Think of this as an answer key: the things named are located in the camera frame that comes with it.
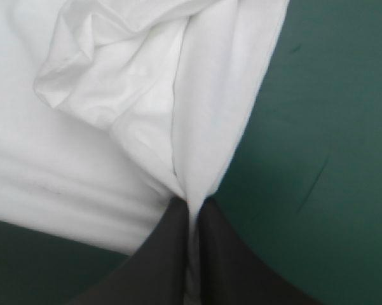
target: white fabric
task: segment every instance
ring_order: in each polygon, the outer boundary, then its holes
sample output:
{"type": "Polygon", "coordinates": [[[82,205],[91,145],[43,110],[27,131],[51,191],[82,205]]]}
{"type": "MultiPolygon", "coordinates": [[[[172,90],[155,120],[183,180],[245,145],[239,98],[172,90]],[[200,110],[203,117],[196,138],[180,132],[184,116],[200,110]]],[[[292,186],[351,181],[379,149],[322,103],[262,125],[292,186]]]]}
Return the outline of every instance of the white fabric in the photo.
{"type": "Polygon", "coordinates": [[[68,1],[36,92],[109,130],[150,177],[187,200],[194,218],[241,137],[286,6],[286,0],[68,1]]]}
{"type": "Polygon", "coordinates": [[[173,194],[195,217],[287,2],[0,0],[0,219],[129,254],[173,194]],[[34,96],[55,23],[36,93],[118,147],[34,96]]]}
{"type": "Polygon", "coordinates": [[[64,0],[0,0],[0,220],[132,253],[171,193],[32,84],[64,0]]]}

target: green table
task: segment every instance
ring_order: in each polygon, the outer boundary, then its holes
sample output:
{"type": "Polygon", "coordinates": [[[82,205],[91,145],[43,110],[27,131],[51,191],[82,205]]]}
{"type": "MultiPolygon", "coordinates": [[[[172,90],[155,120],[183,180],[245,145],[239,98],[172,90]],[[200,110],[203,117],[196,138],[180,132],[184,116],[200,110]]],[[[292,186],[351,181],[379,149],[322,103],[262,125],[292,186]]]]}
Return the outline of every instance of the green table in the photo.
{"type": "Polygon", "coordinates": [[[292,0],[216,198],[326,304],[382,304],[382,0],[292,0]]]}

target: dark green background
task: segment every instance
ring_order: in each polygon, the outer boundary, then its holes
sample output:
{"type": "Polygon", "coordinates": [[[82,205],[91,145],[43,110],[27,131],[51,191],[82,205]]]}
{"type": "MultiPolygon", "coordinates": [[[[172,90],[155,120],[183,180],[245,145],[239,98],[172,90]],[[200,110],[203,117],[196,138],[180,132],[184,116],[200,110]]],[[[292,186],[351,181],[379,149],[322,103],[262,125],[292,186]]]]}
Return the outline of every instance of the dark green background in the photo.
{"type": "MultiPolygon", "coordinates": [[[[382,304],[382,0],[292,0],[217,198],[326,304],[382,304]]],[[[0,222],[0,305],[59,305],[120,254],[0,222]]]]}
{"type": "Polygon", "coordinates": [[[125,259],[0,222],[0,305],[61,305],[125,259]]]}

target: white cloth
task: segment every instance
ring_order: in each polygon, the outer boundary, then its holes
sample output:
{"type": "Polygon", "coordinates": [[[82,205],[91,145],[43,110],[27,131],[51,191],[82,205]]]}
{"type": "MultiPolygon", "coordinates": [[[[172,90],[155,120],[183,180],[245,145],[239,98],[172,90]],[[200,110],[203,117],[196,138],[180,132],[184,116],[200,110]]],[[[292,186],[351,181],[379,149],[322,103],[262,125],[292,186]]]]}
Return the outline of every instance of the white cloth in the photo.
{"type": "Polygon", "coordinates": [[[171,193],[32,84],[64,0],[0,0],[0,220],[130,254],[171,193]]]}
{"type": "Polygon", "coordinates": [[[231,160],[287,0],[0,0],[0,219],[132,253],[231,160]],[[107,134],[41,105],[35,91],[107,134]]]}
{"type": "Polygon", "coordinates": [[[129,158],[189,203],[194,219],[241,137],[286,7],[286,0],[68,1],[36,92],[109,130],[129,158]]]}

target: fabric fold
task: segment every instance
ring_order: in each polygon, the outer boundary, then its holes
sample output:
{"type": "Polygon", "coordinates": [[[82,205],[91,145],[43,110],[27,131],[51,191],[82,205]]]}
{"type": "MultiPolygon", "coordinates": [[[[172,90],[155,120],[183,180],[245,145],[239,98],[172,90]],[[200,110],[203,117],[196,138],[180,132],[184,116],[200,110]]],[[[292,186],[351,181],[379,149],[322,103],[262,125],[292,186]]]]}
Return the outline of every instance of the fabric fold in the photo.
{"type": "Polygon", "coordinates": [[[242,136],[287,4],[70,0],[35,91],[108,131],[194,220],[242,136]]]}

